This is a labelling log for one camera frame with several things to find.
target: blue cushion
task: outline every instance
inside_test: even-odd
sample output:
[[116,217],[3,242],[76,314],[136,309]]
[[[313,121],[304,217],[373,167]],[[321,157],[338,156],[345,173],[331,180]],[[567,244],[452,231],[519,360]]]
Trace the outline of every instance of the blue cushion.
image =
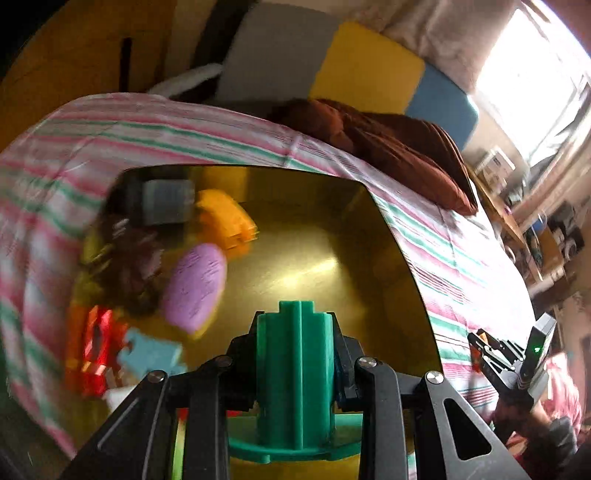
[[478,108],[445,74],[428,63],[406,115],[443,128],[461,150],[478,123]]

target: yellow cushion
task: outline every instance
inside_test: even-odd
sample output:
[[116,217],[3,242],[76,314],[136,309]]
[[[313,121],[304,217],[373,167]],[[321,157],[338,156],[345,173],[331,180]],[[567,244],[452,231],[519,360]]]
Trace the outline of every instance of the yellow cushion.
[[310,96],[366,112],[404,113],[424,70],[425,62],[403,46],[345,22],[316,74]]

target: purple toy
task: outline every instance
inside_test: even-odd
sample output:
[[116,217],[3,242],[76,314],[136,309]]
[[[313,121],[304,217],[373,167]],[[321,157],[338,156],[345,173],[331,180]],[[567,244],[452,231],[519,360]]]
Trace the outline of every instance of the purple toy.
[[226,284],[226,257],[213,244],[192,248],[177,264],[162,297],[162,312],[172,325],[200,336]]

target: pink and green striped fabric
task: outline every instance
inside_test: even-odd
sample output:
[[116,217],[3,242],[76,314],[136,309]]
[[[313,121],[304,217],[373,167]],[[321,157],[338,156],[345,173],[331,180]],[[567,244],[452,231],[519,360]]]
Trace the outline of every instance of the pink and green striped fabric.
[[248,115],[158,96],[78,99],[0,155],[0,319],[11,391],[67,452],[60,424],[66,309],[81,240],[117,176],[167,163],[260,165],[354,179],[373,195],[413,272],[447,378],[487,419],[468,331],[527,339],[525,285],[480,211],[441,210],[362,160]]

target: green 3d-printed part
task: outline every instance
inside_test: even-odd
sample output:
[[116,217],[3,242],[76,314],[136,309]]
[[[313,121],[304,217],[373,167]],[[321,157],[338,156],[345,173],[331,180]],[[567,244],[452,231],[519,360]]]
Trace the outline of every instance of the green 3d-printed part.
[[228,419],[230,454],[258,463],[338,460],[361,449],[361,414],[335,415],[332,317],[311,301],[258,316],[258,416]]

